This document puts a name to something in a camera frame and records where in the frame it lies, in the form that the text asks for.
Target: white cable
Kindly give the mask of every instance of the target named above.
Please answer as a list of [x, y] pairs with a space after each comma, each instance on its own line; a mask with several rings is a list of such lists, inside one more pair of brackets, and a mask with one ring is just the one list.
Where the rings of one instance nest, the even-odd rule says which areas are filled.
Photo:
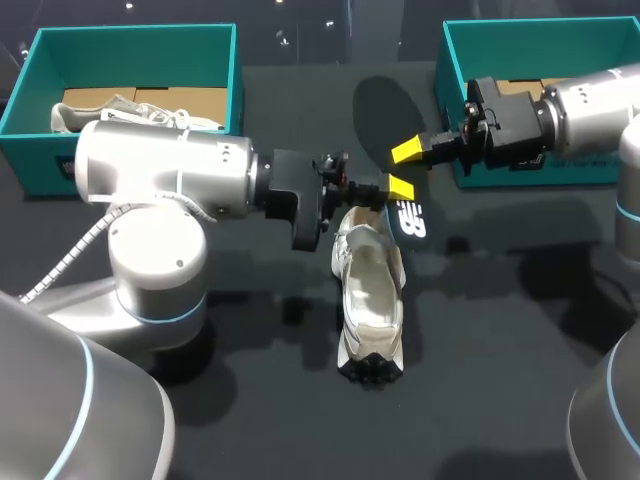
[[[217, 219], [207, 214], [207, 212], [205, 212], [200, 205], [198, 205], [186, 195], [182, 195], [176, 192], [156, 192], [154, 194], [154, 197], [156, 199], [174, 200], [188, 208], [196, 217], [206, 222], [218, 222]], [[98, 235], [104, 232], [109, 227], [109, 225], [111, 225], [132, 208], [139, 206], [141, 205], [132, 205], [130, 203], [125, 203], [114, 208], [113, 210], [110, 210], [104, 217], [98, 220], [87, 233], [82, 236], [82, 238], [78, 241], [78, 243], [74, 245], [69, 253], [67, 253], [64, 258], [60, 260], [58, 264], [53, 267], [53, 269], [49, 273], [47, 273], [47, 275], [35, 287], [33, 287], [27, 294], [20, 297], [20, 301], [25, 305], [31, 303], [36, 297], [38, 297], [38, 295], [49, 288], [53, 284], [53, 282], [58, 280], [58, 278], [60, 278], [60, 275], [62, 275], [67, 267], [69, 267], [69, 265], [71, 265], [71, 263], [73, 263], [73, 261], [86, 250], [89, 244], [91, 244], [91, 242], [93, 242]]]
[[31, 303], [38, 295], [44, 292], [47, 288], [49, 288], [53, 282], [55, 282], [62, 272], [64, 272], [73, 261], [78, 258], [78, 256], [86, 250], [86, 248], [93, 242], [100, 233], [105, 231], [109, 225], [116, 221], [116, 219], [120, 218], [122, 215], [131, 210], [134, 206], [127, 203], [124, 205], [120, 205], [117, 208], [109, 211], [104, 217], [98, 220], [91, 229], [85, 233], [82, 238], [74, 245], [74, 247], [67, 253], [62, 260], [58, 262], [58, 264], [53, 267], [53, 269], [47, 273], [47, 275], [35, 286], [33, 287], [29, 293], [20, 297], [20, 301], [22, 303], [29, 304]]
[[210, 223], [218, 223], [218, 220], [216, 218], [205, 212], [200, 205], [198, 205], [186, 195], [182, 195], [181, 193], [176, 192], [156, 192], [154, 196], [158, 199], [175, 200], [176, 202], [181, 203], [182, 205], [187, 207], [187, 209], [189, 209], [191, 213], [193, 213], [201, 220]]

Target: teal shoe box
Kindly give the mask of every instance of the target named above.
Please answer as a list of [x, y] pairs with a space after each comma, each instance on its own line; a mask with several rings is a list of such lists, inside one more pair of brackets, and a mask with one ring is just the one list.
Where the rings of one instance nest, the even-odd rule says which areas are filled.
[[[640, 62], [640, 24], [635, 17], [460, 20], [443, 24], [435, 89], [446, 125], [464, 118], [465, 82], [575, 78]], [[617, 154], [563, 161], [547, 155], [539, 170], [488, 170], [484, 164], [459, 187], [585, 185], [617, 182]]]
[[0, 149], [25, 194], [77, 193], [69, 170], [79, 134], [54, 134], [50, 127], [51, 108], [67, 89], [225, 88], [224, 130], [216, 133], [240, 134], [236, 47], [232, 24], [40, 29], [0, 121]]

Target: printed logo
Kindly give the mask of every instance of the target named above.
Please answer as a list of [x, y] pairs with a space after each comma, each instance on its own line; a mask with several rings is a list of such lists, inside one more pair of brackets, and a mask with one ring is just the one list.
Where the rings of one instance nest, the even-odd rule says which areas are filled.
[[400, 201], [398, 205], [398, 219], [400, 228], [407, 235], [414, 235], [418, 238], [427, 236], [427, 227], [422, 219], [422, 206], [413, 202]]
[[73, 155], [59, 155], [56, 157], [56, 163], [64, 178], [75, 180], [75, 157]]

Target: sneaker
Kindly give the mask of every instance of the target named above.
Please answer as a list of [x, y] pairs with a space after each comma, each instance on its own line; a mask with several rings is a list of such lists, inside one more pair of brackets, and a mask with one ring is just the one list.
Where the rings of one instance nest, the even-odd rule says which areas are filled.
[[331, 256], [342, 282], [343, 327], [338, 369], [363, 383], [393, 381], [404, 370], [403, 305], [406, 282], [400, 250], [378, 225], [383, 215], [355, 207], [343, 218]]
[[121, 95], [97, 108], [73, 108], [57, 103], [51, 109], [51, 131], [71, 133], [81, 131], [93, 120], [120, 121], [156, 125], [180, 130], [219, 130], [222, 126], [208, 118], [192, 117], [186, 110], [171, 112], [149, 103], [135, 103]]

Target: blue light strip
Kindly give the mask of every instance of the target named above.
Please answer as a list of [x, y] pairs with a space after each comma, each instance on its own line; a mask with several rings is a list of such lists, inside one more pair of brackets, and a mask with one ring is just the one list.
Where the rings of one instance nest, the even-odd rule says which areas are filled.
[[616, 202], [616, 208], [622, 215], [627, 217], [629, 220], [633, 222], [640, 222], [640, 217], [638, 215], [634, 215], [633, 213], [628, 212], [627, 210], [622, 208], [618, 202]]
[[136, 320], [138, 320], [139, 322], [142, 322], [142, 323], [150, 323], [150, 324], [153, 324], [153, 325], [162, 325], [163, 323], [175, 323], [175, 322], [179, 322], [180, 320], [184, 320], [185, 318], [187, 318], [190, 315], [193, 315], [196, 312], [196, 310], [198, 310], [202, 306], [202, 304], [204, 303], [204, 300], [205, 300], [206, 297], [207, 297], [206, 294], [203, 295], [202, 298], [200, 299], [200, 301], [198, 302], [198, 304], [195, 307], [193, 307], [187, 313], [184, 313], [184, 314], [180, 315], [179, 317], [167, 318], [167, 319], [164, 319], [164, 320], [153, 320], [153, 319], [150, 319], [150, 318], [139, 317], [139, 316], [134, 315], [133, 313], [131, 313], [129, 311], [127, 311], [127, 313], [129, 315], [131, 315], [133, 318], [135, 318]]
[[69, 461], [69, 457], [73, 453], [73, 449], [78, 443], [78, 439], [80, 438], [80, 434], [84, 429], [84, 425], [85, 423], [87, 423], [89, 407], [91, 406], [91, 399], [93, 398], [93, 384], [95, 381], [93, 371], [93, 358], [91, 356], [89, 346], [86, 344], [84, 339], [80, 336], [77, 336], [77, 338], [82, 345], [84, 358], [87, 364], [87, 373], [84, 385], [84, 394], [82, 395], [82, 403], [80, 404], [80, 410], [78, 411], [78, 418], [76, 418], [76, 423], [73, 426], [73, 430], [71, 430], [71, 435], [69, 435], [66, 445], [62, 449], [62, 452], [60, 452], [60, 455], [53, 464], [53, 467], [51, 467], [51, 470], [49, 470], [49, 473], [47, 473], [47, 475], [44, 477], [44, 480], [55, 480]]
[[613, 381], [611, 379], [612, 377], [611, 371], [613, 370], [613, 359], [616, 356], [616, 351], [618, 350], [618, 347], [620, 346], [621, 342], [622, 342], [622, 339], [613, 348], [613, 351], [611, 352], [611, 356], [609, 357], [609, 364], [607, 365], [607, 395], [609, 396], [609, 403], [611, 404], [611, 410], [613, 410], [613, 416], [615, 417], [616, 422], [618, 422], [618, 426], [620, 427], [620, 431], [622, 432], [622, 435], [624, 435], [624, 438], [627, 439], [627, 442], [629, 442], [629, 445], [631, 445], [631, 448], [633, 448], [636, 454], [640, 456], [640, 446], [638, 446], [636, 441], [631, 436], [631, 433], [627, 429], [626, 425], [624, 424], [624, 421], [622, 420], [622, 416], [620, 415], [620, 411], [618, 410], [618, 405], [616, 404], [616, 399], [613, 396]]

